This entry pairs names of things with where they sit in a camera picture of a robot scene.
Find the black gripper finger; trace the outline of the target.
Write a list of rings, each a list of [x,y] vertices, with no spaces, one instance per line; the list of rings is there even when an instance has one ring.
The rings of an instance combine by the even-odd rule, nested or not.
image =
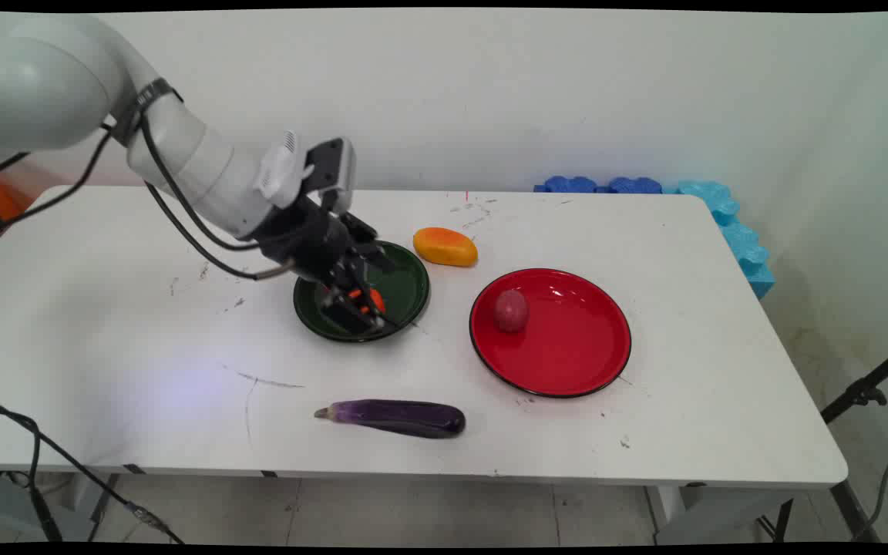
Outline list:
[[[320,285],[318,317],[321,337],[373,336],[385,330],[385,299],[373,284],[348,292]]]
[[[350,212],[341,215],[341,223],[348,231],[349,252],[353,256],[360,257],[367,264],[379,268],[384,273],[395,273],[397,266],[385,253],[385,249],[378,240],[378,232],[373,227]]]

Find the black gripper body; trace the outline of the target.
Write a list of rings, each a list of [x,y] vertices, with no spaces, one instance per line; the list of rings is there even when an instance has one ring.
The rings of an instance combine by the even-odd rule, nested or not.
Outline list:
[[[332,197],[322,197],[320,203],[299,197],[285,210],[271,208],[247,239],[268,259],[291,264],[303,280],[345,288],[348,261],[361,257],[358,250],[368,242],[368,225],[352,212],[336,214]]]

